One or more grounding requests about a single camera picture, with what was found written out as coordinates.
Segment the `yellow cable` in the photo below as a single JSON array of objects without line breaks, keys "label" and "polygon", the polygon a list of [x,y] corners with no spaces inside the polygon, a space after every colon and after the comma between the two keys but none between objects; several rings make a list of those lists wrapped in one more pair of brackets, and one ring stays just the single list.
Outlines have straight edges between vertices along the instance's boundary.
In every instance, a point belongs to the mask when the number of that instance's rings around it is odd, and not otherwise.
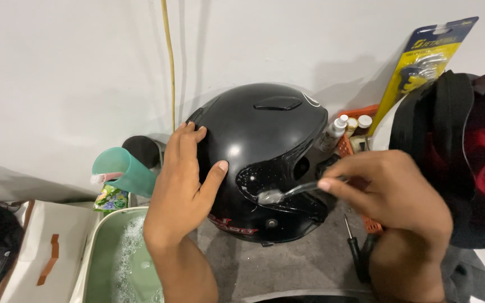
[{"label": "yellow cable", "polygon": [[175,132],[175,65],[173,64],[173,49],[171,48],[170,24],[168,22],[168,6],[166,0],[161,0],[162,19],[164,20],[164,31],[166,33],[166,43],[168,44],[168,54],[170,56],[170,75],[171,75],[171,130]]}]

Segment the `black helmet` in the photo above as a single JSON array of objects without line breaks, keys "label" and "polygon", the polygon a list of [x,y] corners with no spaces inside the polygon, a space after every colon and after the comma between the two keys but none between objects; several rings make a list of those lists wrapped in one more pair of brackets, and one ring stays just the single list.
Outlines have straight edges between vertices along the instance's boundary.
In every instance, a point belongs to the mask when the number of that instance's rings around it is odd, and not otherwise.
[{"label": "black helmet", "polygon": [[327,110],[305,93],[265,83],[230,89],[196,110],[187,122],[207,128],[198,144],[200,181],[217,161],[230,164],[209,219],[237,238],[261,244],[299,239],[323,223],[329,208],[318,196],[303,193],[260,205],[257,195],[302,183],[310,174],[304,155],[327,118]]}]

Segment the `detergent pouch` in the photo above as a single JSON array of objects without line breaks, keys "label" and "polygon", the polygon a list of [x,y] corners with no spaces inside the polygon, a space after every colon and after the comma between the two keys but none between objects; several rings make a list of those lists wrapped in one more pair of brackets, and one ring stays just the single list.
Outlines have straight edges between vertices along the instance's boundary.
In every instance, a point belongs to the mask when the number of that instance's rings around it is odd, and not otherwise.
[{"label": "detergent pouch", "polygon": [[97,197],[93,210],[113,212],[128,207],[128,192],[105,184]]},{"label": "detergent pouch", "polygon": [[435,81],[463,42],[478,17],[416,29],[386,87],[368,135],[403,96],[422,84]]}]

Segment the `fingernail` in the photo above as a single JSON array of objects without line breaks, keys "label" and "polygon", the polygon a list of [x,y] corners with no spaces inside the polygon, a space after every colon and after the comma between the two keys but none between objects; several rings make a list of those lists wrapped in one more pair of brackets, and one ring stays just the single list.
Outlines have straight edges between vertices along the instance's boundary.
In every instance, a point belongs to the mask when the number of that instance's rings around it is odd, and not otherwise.
[{"label": "fingernail", "polygon": [[220,161],[220,163],[218,164],[218,166],[220,167],[220,169],[222,169],[224,171],[227,171],[227,168],[228,168],[229,164],[227,163],[226,160],[222,160],[222,161]]},{"label": "fingernail", "polygon": [[329,189],[330,189],[330,183],[327,180],[320,180],[317,183],[317,187],[319,187],[321,190],[329,191]]}]

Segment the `orange plastic basket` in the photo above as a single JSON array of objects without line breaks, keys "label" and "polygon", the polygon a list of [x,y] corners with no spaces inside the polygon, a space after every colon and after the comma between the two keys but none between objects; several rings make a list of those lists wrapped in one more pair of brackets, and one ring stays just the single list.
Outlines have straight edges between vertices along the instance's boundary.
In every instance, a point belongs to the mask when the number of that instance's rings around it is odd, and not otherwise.
[{"label": "orange plastic basket", "polygon": [[[338,117],[341,115],[347,115],[350,118],[356,118],[362,116],[362,115],[368,115],[370,117],[374,117],[375,114],[377,113],[377,108],[379,107],[379,104],[376,105],[370,105],[366,106],[364,108],[360,109],[354,109],[352,111],[344,111],[338,113]],[[338,151],[340,152],[340,156],[346,157],[348,155],[353,155],[353,149],[351,148],[351,144],[349,143],[349,139],[347,139],[347,135],[344,134],[340,141],[338,141]],[[360,216],[362,217],[362,221],[364,222],[364,227],[366,228],[367,233],[382,233],[383,232],[383,227],[381,224],[375,222],[374,220],[365,217],[365,216]]]}]

